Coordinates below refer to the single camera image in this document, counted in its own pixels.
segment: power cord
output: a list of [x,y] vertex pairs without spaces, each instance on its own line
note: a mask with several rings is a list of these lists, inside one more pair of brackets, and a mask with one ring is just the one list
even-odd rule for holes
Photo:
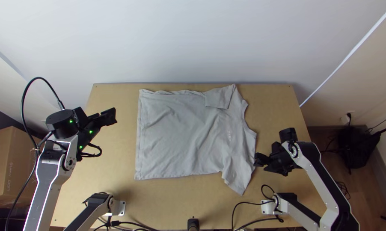
[[350,193],[348,192],[347,186],[343,181],[336,181],[337,186],[340,188],[341,192],[344,194],[347,200],[351,199]]
[[381,122],[380,122],[379,124],[377,124],[376,126],[367,129],[365,132],[367,132],[367,133],[372,132],[374,128],[378,127],[380,124],[384,123],[385,121],[386,121],[386,119],[384,119],[383,121],[381,121]]
[[89,154],[89,153],[85,153],[85,152],[82,152],[80,154],[81,157],[99,157],[102,155],[102,149],[99,147],[99,146],[96,146],[92,143],[89,143],[88,146],[92,147],[92,148],[96,148],[99,150],[99,153],[98,154]]
[[24,105],[25,105],[26,94],[27,94],[27,91],[28,91],[30,85],[31,85],[35,80],[42,80],[42,81],[44,81],[44,82],[49,86],[49,88],[51,89],[51,91],[53,92],[53,94],[55,95],[59,107],[60,107],[61,109],[65,109],[65,106],[63,105],[62,101],[59,99],[59,97],[57,96],[55,90],[53,89],[53,87],[50,85],[50,83],[49,83],[46,79],[44,79],[44,78],[42,78],[42,77],[35,77],[35,78],[31,79],[31,80],[29,81],[29,83],[26,85],[25,90],[23,91],[22,100],[21,100],[21,117],[22,117],[23,127],[24,127],[24,129],[25,129],[27,135],[29,136],[30,141],[32,141],[32,144],[33,144],[33,147],[34,147],[33,149],[35,150],[35,165],[33,166],[33,169],[32,169],[32,171],[31,171],[29,177],[27,178],[25,184],[23,184],[21,190],[19,191],[18,195],[17,195],[16,198],[15,198],[15,201],[13,202],[13,204],[12,204],[10,210],[9,210],[9,213],[8,213],[8,216],[7,216],[6,222],[5,222],[5,231],[8,231],[8,229],[9,229],[9,220],[10,220],[10,216],[12,215],[12,212],[13,212],[13,210],[14,210],[14,208],[15,208],[15,206],[16,206],[16,204],[17,204],[19,198],[20,198],[20,196],[22,195],[22,192],[25,190],[26,185],[29,183],[30,179],[32,178],[33,174],[35,173],[36,165],[37,165],[37,163],[38,163],[38,158],[39,158],[39,155],[40,155],[40,153],[39,153],[39,147],[40,147],[40,146],[38,146],[38,145],[36,144],[35,140],[33,139],[32,134],[30,134],[30,131],[27,129],[27,125],[26,125],[26,121],[25,121],[25,114],[24,114]]
[[[237,230],[243,229],[243,228],[245,228],[245,227],[247,227],[247,226],[249,226],[249,225],[251,225],[251,224],[254,224],[254,223],[257,223],[257,222],[262,222],[262,221],[278,220],[280,223],[283,223],[283,222],[284,222],[284,220],[281,219],[278,215],[275,215],[275,216],[276,216],[275,218],[265,218],[265,219],[254,220],[254,221],[252,221],[252,222],[249,222],[249,223],[247,223],[247,224],[244,224],[244,225],[240,226],[240,227],[237,228],[237,229],[234,229],[234,227],[233,227],[233,220],[234,220],[235,210],[236,210],[236,208],[237,208],[238,205],[240,205],[240,204],[262,205],[262,204],[268,204],[268,203],[273,203],[273,202],[274,202],[274,199],[273,199],[273,198],[266,196],[266,194],[265,194],[264,191],[263,191],[263,188],[264,188],[264,187],[268,187],[268,188],[273,192],[273,197],[276,197],[277,201],[279,201],[278,198],[277,198],[277,196],[274,195],[274,190],[273,190],[270,186],[268,186],[268,185],[266,185],[266,184],[263,184],[263,185],[261,186],[261,189],[260,189],[260,190],[261,190],[261,193],[263,194],[263,196],[264,196],[266,199],[268,199],[268,201],[263,202],[263,203],[252,203],[252,202],[245,202],[245,201],[244,201],[244,202],[239,202],[239,203],[237,203],[237,204],[235,205],[234,209],[233,209],[233,212],[232,212],[232,231],[237,231]],[[279,206],[279,203],[277,203],[276,208],[275,208],[275,211],[282,212],[282,211],[280,211],[280,210],[277,209],[278,206]]]

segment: table surface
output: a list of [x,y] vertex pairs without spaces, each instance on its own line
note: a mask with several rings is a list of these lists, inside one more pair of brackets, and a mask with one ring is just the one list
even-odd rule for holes
[[[265,199],[260,188],[270,185],[276,192],[293,192],[299,201],[319,215],[325,205],[302,169],[284,177],[256,168],[243,196],[231,190],[221,173],[181,178],[134,180],[136,126],[139,89],[152,91],[195,90],[205,92],[228,84],[95,84],[86,114],[116,108],[117,124],[103,127],[92,143],[103,149],[97,158],[85,158],[77,163],[71,178],[62,186],[52,219],[52,226],[67,226],[85,208],[86,198],[97,192],[107,192],[125,200],[124,216],[112,220],[139,222],[155,229],[186,229],[187,220],[198,218],[201,229],[230,229],[232,210],[236,203],[260,203]],[[293,86],[287,84],[237,84],[249,103],[246,110],[248,126],[257,133],[256,151],[269,154],[271,144],[280,141],[279,131],[296,128],[299,140],[310,141]],[[87,147],[85,152],[94,153]],[[271,216],[262,215],[260,206],[241,204],[235,212],[235,228],[250,221]],[[289,216],[259,222],[250,228],[299,226]],[[96,221],[93,227],[101,225]]]

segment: wooden floor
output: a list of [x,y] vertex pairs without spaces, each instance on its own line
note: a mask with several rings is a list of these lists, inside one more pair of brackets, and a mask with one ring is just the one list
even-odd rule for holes
[[[334,137],[337,130],[310,128],[309,134],[319,150],[324,150]],[[337,148],[336,142],[330,148]],[[360,169],[352,169],[348,173],[344,162],[338,154],[325,153],[322,162],[335,181],[343,181],[350,193],[349,203],[353,215],[360,223],[361,231],[386,231],[386,221],[380,218],[386,216],[386,202],[370,164]]]

